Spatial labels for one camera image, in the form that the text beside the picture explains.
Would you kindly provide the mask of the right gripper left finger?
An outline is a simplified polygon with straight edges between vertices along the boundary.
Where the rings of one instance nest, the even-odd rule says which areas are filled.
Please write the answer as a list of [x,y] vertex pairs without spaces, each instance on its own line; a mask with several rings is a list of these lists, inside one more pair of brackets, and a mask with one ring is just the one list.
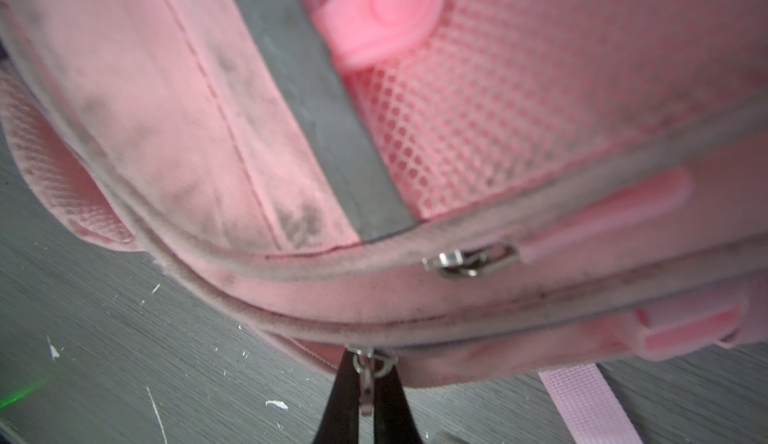
[[356,354],[346,351],[329,395],[313,444],[358,444],[360,377]]

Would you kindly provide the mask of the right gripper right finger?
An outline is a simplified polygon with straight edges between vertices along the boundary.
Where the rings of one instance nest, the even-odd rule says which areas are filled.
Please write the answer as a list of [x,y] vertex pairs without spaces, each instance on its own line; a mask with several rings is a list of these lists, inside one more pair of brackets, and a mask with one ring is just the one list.
[[396,367],[375,380],[375,444],[422,444]]

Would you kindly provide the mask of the pink student backpack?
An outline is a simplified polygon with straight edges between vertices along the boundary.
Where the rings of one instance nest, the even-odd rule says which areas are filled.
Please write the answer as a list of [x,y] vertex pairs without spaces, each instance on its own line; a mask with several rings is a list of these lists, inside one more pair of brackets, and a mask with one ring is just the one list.
[[1,0],[39,201],[334,373],[597,370],[767,339],[767,0]]

